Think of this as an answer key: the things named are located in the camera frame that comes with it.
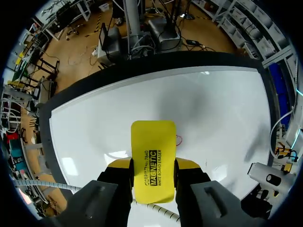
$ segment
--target white cable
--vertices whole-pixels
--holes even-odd
[[[12,109],[12,108],[7,108],[7,107],[3,107],[4,109],[8,109],[8,110],[13,110],[13,111],[16,111],[18,114],[20,113],[20,111],[18,110],[15,110],[15,109]]]
[[[151,46],[147,46],[147,45],[142,45],[142,46],[134,47],[134,48],[132,49],[132,52],[133,52],[134,50],[139,49],[139,48],[149,48],[149,49],[151,49],[151,50],[154,50],[154,52],[155,52],[155,48],[153,48],[153,47],[151,47]]]
[[[157,213],[160,213],[166,217],[168,217],[169,219],[177,222],[177,223],[180,223],[180,216],[174,212],[171,212],[170,210],[168,209],[165,209],[164,207],[160,207],[156,204],[153,204],[153,203],[149,203],[149,204],[140,204],[138,203],[136,200],[133,200],[133,203],[135,203],[136,205],[138,206],[143,206],[143,207],[148,207],[152,210],[154,210],[155,212]]]
[[[169,4],[169,3],[173,2],[173,1],[174,1],[174,0],[171,0],[171,1],[165,2],[164,4]]]
[[[298,77],[298,65],[296,66],[296,77]],[[294,105],[296,105],[296,101],[297,101],[297,93],[295,94],[295,98],[294,98]],[[290,115],[293,111],[294,111],[294,106],[291,107],[292,110],[289,111],[288,113],[284,114],[275,124],[274,126],[272,127],[271,131],[270,131],[270,135],[269,135],[269,150],[270,150],[270,153],[271,155],[274,157],[274,158],[278,158],[278,155],[276,155],[273,150],[272,150],[272,147],[271,147],[271,137],[272,137],[272,134],[273,134],[273,131],[275,129],[275,127],[278,125],[278,123],[285,117],[287,117],[288,115]]]
[[[113,2],[124,12],[124,9],[122,9],[122,7],[118,3],[116,3],[115,0],[113,0]]]
[[[145,36],[147,36],[147,34],[145,34],[144,36],[142,36],[142,37],[134,44],[133,48],[136,47],[136,46],[139,44],[139,42],[140,42]]]
[[[9,102],[16,103],[16,104],[18,104],[19,106],[21,106],[22,108],[26,109],[23,105],[21,105],[20,103],[14,101],[14,100],[10,100],[10,99],[8,99],[8,98],[2,98],[2,100],[7,100],[7,101],[9,101]]]
[[[294,111],[294,109],[292,109],[292,110],[289,111],[288,113],[284,114],[284,115],[283,115],[283,116],[274,124],[273,128],[272,128],[271,131],[270,131],[270,135],[269,135],[269,150],[270,150],[270,153],[272,154],[272,156],[273,156],[274,158],[278,158],[278,155],[276,155],[276,154],[273,152],[272,148],[271,148],[271,136],[272,136],[272,134],[273,134],[273,131],[274,131],[275,127],[279,124],[279,122],[280,122],[283,118],[285,118],[285,117],[287,117],[288,115],[290,115],[293,111]]]
[[[48,186],[53,188],[61,188],[71,191],[79,191],[81,187],[71,186],[64,183],[55,183],[55,182],[47,182],[47,181],[39,181],[39,180],[13,180],[13,184],[15,186]]]
[[[14,131],[9,131],[9,130],[6,130],[6,131],[9,132],[9,133],[15,133],[17,131],[18,126],[19,126],[20,123],[19,123],[19,120],[18,120],[17,116],[13,112],[10,112],[10,114],[12,114],[15,117],[15,119],[17,121],[17,123],[16,123],[17,126],[16,126]]]
[[[61,189],[66,189],[66,190],[71,190],[71,191],[79,191],[81,187],[77,186],[71,186],[67,185],[64,183],[54,183],[54,182],[47,182],[47,181],[39,181],[39,180],[13,180],[13,184],[15,186],[48,186],[48,187],[53,187],[53,188],[61,188]],[[180,222],[180,217],[178,214],[171,212],[163,207],[160,207],[156,204],[150,203],[150,204],[140,204],[136,200],[133,200],[133,202],[136,205],[142,205],[144,207],[148,207],[152,210],[155,210],[158,213],[163,214],[164,216],[168,217],[171,220],[174,220],[176,222]]]

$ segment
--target cable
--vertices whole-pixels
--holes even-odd
[[[71,191],[79,191],[81,187],[77,186],[71,186],[63,183],[54,183],[54,182],[47,182],[47,181],[39,181],[39,180],[13,180],[12,181],[14,186],[48,186],[48,187],[53,187],[53,188],[61,188],[61,189],[66,189],[66,190],[71,190]],[[180,216],[174,212],[171,212],[163,207],[160,207],[156,204],[149,203],[149,204],[140,204],[136,200],[133,200],[133,202],[136,203],[136,205],[142,205],[146,206],[152,210],[158,211],[158,213],[162,213],[164,216],[169,217],[170,219],[180,222]]]
[[[124,9],[122,9],[122,7],[118,3],[116,3],[115,0],[113,0],[113,2],[124,12]]]
[[[180,38],[179,38],[179,42],[177,43],[177,45],[175,45],[174,47],[172,47],[172,48],[169,48],[169,49],[161,49],[160,51],[170,51],[170,50],[173,50],[173,49],[175,49],[177,46],[179,46],[180,45],[180,42],[181,42],[181,38],[182,38],[182,36],[181,36],[181,30],[180,30],[180,28],[176,25],[176,27],[177,27],[177,29],[178,29],[178,31],[179,31],[179,36],[180,36]]]
[[[178,137],[181,138],[181,141],[176,145],[176,147],[177,147],[177,146],[179,146],[179,145],[182,143],[183,138],[182,138],[182,136],[178,136],[178,135],[176,135],[176,137],[177,137],[177,138],[178,138]]]
[[[41,49],[40,47],[37,47],[37,49],[41,50],[41,51],[42,51],[43,53],[45,53],[48,57],[50,57],[50,58],[56,58],[56,59],[58,59],[58,60],[60,61],[59,58],[57,58],[57,57],[55,57],[55,56],[50,56],[50,55],[48,55],[48,54],[46,53],[46,51],[43,50],[43,49]]]
[[[39,181],[39,180],[13,180],[13,184],[15,186],[48,186],[53,188],[61,188],[71,191],[79,191],[81,187],[71,186],[63,183],[54,183],[47,181]]]
[[[140,204],[138,203],[136,200],[133,200],[133,202],[138,205],[138,206],[143,206],[143,207],[147,207],[147,208],[150,208],[154,211],[156,211],[157,213],[160,213],[166,217],[168,217],[169,219],[179,223],[180,222],[180,216],[174,212],[171,212],[170,210],[167,210],[163,207],[160,207],[156,204],[153,204],[153,203],[149,203],[149,204]]]
[[[166,4],[169,4],[169,3],[171,3],[171,2],[173,2],[174,0],[170,0],[170,1],[168,1],[168,2],[165,2],[164,4],[166,5]]]
[[[139,49],[139,48],[148,48],[148,49],[154,50],[154,53],[156,53],[156,52],[155,52],[155,48],[153,48],[153,47],[151,47],[151,46],[147,46],[147,45],[142,45],[142,46],[134,47],[134,48],[132,49],[132,51],[137,50],[137,49]]]
[[[143,36],[134,44],[133,48],[136,47],[136,45],[138,45],[139,42],[140,42],[145,36],[147,36],[147,34],[143,35]]]
[[[16,119],[16,121],[17,121],[17,123],[16,123],[17,126],[16,126],[16,128],[15,128],[14,131],[9,131],[9,130],[6,130],[6,131],[9,132],[9,133],[15,133],[15,132],[18,130],[18,127],[19,127],[20,123],[19,123],[19,121],[18,121],[17,116],[16,116],[13,112],[10,112],[10,114],[12,114],[13,117],[15,117],[15,119]]]
[[[164,15],[157,9],[155,1],[154,0],[151,0],[151,1],[152,1],[152,4],[153,4],[156,12],[159,13],[162,17],[164,17]]]
[[[274,126],[272,127],[272,129],[271,129],[271,131],[270,131],[270,135],[269,135],[269,150],[270,150],[271,155],[272,155],[274,158],[278,158],[278,155],[276,155],[276,154],[273,152],[272,148],[271,148],[271,136],[272,136],[272,134],[273,134],[273,131],[274,131],[275,127],[279,124],[279,122],[280,122],[283,118],[285,118],[285,117],[287,117],[288,115],[290,115],[293,111],[294,111],[294,109],[292,109],[291,111],[289,111],[288,113],[286,113],[286,114],[284,114],[282,117],[280,117],[280,119],[274,124]]]

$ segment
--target metal shelf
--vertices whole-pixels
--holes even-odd
[[[220,6],[220,3],[215,2],[214,0],[209,0],[211,1],[213,4]],[[227,9],[229,6],[231,5],[231,2],[229,2],[228,0],[225,1],[224,5],[222,6],[223,9]]]
[[[237,47],[237,48],[241,48],[237,43],[234,42],[234,40],[232,39],[232,35],[231,35],[228,31],[226,31],[226,30],[224,29],[223,26],[222,26],[221,28],[223,29],[223,31],[225,31],[225,33],[226,33],[226,34],[229,36],[229,38],[233,41],[233,43],[236,45],[236,47]]]
[[[277,48],[277,51],[282,50],[282,48],[280,47],[280,45],[278,44],[278,42],[271,36],[271,34],[269,33],[269,29],[262,23],[262,21],[260,21],[260,19],[257,18],[255,16],[255,14],[252,11],[250,11],[248,8],[246,8],[242,3],[238,2],[238,1],[236,1],[236,3],[238,5],[240,5],[241,9],[244,9],[244,10],[239,9],[242,13],[245,14],[246,11],[249,12],[250,16],[253,17],[261,25],[261,29],[258,26],[257,26],[257,28],[259,30],[261,30],[260,32],[262,32],[262,31],[266,32],[266,34],[267,34],[266,36],[268,36],[270,38],[270,41],[273,42],[273,45],[275,46],[275,48]]]
[[[234,22],[236,22],[236,24],[237,24],[236,26],[239,27],[240,29],[242,29],[243,32],[245,33],[245,36],[248,37],[248,38],[250,39],[250,41],[254,44],[254,46],[255,46],[255,48],[257,49],[257,51],[258,51],[260,57],[262,58],[262,60],[265,60],[266,57],[264,56],[264,54],[263,54],[263,53],[260,51],[260,49],[258,48],[257,41],[255,40],[255,38],[251,37],[251,36],[247,33],[246,28],[244,28],[243,25],[242,25],[236,18],[234,18],[234,17],[232,16],[231,13],[229,13],[228,15],[232,18],[232,20],[233,20]]]
[[[203,10],[203,12],[206,13],[211,19],[214,18],[214,13],[207,11],[205,8],[201,7],[199,3],[195,2],[195,1],[192,1],[191,3],[193,3],[195,6],[197,6],[201,10]]]

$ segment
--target shelving unit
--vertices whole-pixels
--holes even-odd
[[[265,60],[266,57],[262,53],[262,51],[258,48],[257,41],[254,37],[250,37],[249,33],[247,32],[247,29],[243,27],[243,24],[241,24],[236,18],[233,17],[231,13],[228,13],[228,16],[232,18],[233,23],[236,25],[237,28],[242,30],[242,33],[245,34],[245,37],[248,39],[248,41],[251,41],[251,44],[254,45],[256,50],[258,51],[259,56],[261,57],[261,60]]]
[[[230,7],[227,9],[226,13],[224,14],[222,20],[219,22],[218,27],[222,26],[222,23],[227,17],[232,17],[231,11],[234,9],[234,7],[238,10],[240,10],[247,18],[253,23],[253,25],[261,32],[262,36],[264,36],[267,40],[269,40],[273,47],[275,48],[275,52],[273,55],[269,57],[265,57],[262,54],[262,51],[257,46],[257,41],[250,37],[247,33],[248,42],[251,43],[256,47],[256,49],[259,51],[262,64],[264,68],[267,68],[272,63],[278,63],[280,61],[284,61],[284,59],[288,56],[290,56],[293,52],[291,50],[291,47],[289,45],[286,45],[285,47],[281,47],[280,44],[277,42],[277,40],[271,35],[269,32],[269,28],[267,28],[262,21],[252,12],[250,9],[245,7],[239,0],[233,0]],[[242,30],[245,29],[241,23],[239,23],[235,18],[233,18],[234,22],[236,22],[237,27],[240,27]]]
[[[253,26],[253,29],[257,29],[260,34],[250,35],[252,29],[248,29],[249,25]],[[269,75],[271,75],[271,70],[273,70],[275,74],[271,75],[272,77],[282,77],[281,83],[285,85],[285,91],[281,93],[281,100],[279,100],[276,105],[282,108],[279,108],[280,114],[285,111],[288,112],[294,105],[296,96],[297,81],[295,68],[297,65],[297,56],[287,43],[286,38],[283,39],[284,35],[275,25],[274,21],[271,21],[270,17],[266,15],[266,12],[263,12],[258,6],[254,6],[251,0],[233,0],[218,24],[218,27],[223,29],[237,48],[244,48],[244,45],[239,47],[237,44],[237,42],[241,42],[237,40],[236,35],[233,35],[232,31],[234,29],[232,29],[232,26],[241,33],[242,37],[246,40],[245,43],[250,44],[251,49],[255,49],[255,54],[259,55],[259,59],[262,61],[264,69],[268,70]],[[272,51],[266,49],[268,45],[269,48],[273,50],[271,54],[269,53]],[[277,63],[278,66],[270,67],[270,69],[269,66],[274,63]],[[283,99],[283,95],[287,97],[287,102]]]
[[[218,10],[216,11],[216,13],[210,12],[208,10],[206,10],[204,7],[202,7],[200,5],[200,1],[199,0],[192,0],[191,3],[193,3],[195,6],[197,6],[200,10],[202,10],[204,13],[206,13],[214,22],[218,17],[222,16],[228,9],[228,7],[230,6],[231,2],[228,0],[221,0],[221,3],[218,3],[214,0],[209,0],[209,2],[211,2],[212,4],[218,6]]]

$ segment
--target metal pole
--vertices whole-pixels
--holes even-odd
[[[132,35],[140,34],[140,20],[137,0],[126,0],[127,16]]]

